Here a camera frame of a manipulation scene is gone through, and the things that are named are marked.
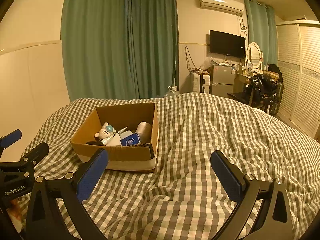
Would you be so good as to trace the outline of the person's left hand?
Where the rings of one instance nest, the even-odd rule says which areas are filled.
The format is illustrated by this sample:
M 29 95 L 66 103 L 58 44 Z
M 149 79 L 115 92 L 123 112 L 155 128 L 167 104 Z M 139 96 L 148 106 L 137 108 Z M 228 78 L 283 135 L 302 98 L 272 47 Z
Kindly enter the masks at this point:
M 15 229 L 17 230 L 18 233 L 20 233 L 23 229 L 23 225 L 22 225 L 21 209 L 18 205 L 17 199 L 10 201 L 10 206 L 7 209 L 7 212 Z

